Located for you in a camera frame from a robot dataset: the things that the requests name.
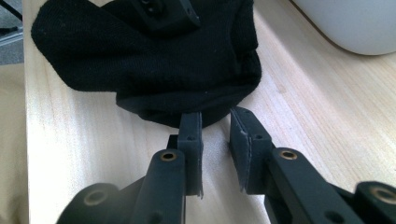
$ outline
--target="light wood surface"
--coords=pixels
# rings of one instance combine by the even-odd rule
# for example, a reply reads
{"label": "light wood surface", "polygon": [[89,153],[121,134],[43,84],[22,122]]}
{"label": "light wood surface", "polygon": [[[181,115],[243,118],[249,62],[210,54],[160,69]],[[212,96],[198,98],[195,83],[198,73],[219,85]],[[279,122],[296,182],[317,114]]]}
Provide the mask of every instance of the light wood surface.
{"label": "light wood surface", "polygon": [[[66,87],[30,37],[43,3],[23,2],[32,224],[54,223],[90,184],[136,181],[177,133],[118,108],[114,93]],[[262,82],[240,105],[276,146],[303,152],[329,182],[347,190],[364,180],[396,186],[396,54],[339,49],[286,0],[255,1],[255,22]],[[187,223],[269,223],[263,197],[239,192],[229,125],[226,118],[203,131],[205,197],[187,199]]]}

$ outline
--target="black fabric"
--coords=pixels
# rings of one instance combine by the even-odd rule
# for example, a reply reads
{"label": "black fabric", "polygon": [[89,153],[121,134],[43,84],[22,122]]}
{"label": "black fabric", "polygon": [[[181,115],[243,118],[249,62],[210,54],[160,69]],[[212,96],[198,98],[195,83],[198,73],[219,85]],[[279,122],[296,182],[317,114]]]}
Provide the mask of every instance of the black fabric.
{"label": "black fabric", "polygon": [[205,127],[259,84],[252,0],[191,1],[202,27],[172,38],[148,34],[128,1],[40,8],[32,38],[72,89],[115,91],[122,108],[173,127],[202,111]]}

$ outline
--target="white object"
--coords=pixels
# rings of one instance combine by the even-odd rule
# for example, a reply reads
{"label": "white object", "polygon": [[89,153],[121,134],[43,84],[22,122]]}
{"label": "white object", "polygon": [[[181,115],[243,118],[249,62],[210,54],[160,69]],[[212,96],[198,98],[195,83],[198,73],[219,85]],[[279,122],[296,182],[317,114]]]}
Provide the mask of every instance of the white object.
{"label": "white object", "polygon": [[396,51],[396,0],[294,0],[335,44],[359,54]]}

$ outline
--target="screw hole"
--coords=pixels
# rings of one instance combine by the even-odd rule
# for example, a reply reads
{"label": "screw hole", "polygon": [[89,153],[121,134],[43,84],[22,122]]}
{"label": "screw hole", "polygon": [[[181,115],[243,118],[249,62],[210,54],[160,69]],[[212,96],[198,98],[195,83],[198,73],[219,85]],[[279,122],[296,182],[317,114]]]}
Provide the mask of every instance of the screw hole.
{"label": "screw hole", "polygon": [[324,213],[324,216],[327,219],[329,219],[332,223],[337,223],[337,224],[344,223],[344,218],[340,214],[334,211],[327,211]]}
{"label": "screw hole", "polygon": [[164,152],[161,155],[161,160],[162,161],[174,161],[176,159],[177,155],[174,152]]}
{"label": "screw hole", "polygon": [[375,186],[370,188],[371,193],[381,202],[396,204],[396,193],[388,189]]}
{"label": "screw hole", "polygon": [[292,152],[292,151],[287,151],[287,150],[281,151],[281,152],[280,152],[280,156],[281,156],[283,159],[290,160],[290,161],[293,161],[293,160],[296,160],[296,159],[297,159],[297,154],[295,154],[295,153]]}
{"label": "screw hole", "polygon": [[195,140],[195,137],[194,137],[194,136],[187,136],[187,140],[189,140],[189,141],[194,141],[194,140]]}
{"label": "screw hole", "polygon": [[89,192],[85,198],[84,198],[84,203],[87,206],[95,206],[98,205],[102,202],[104,202],[107,199],[108,195],[105,191],[101,189],[96,189],[91,192]]}

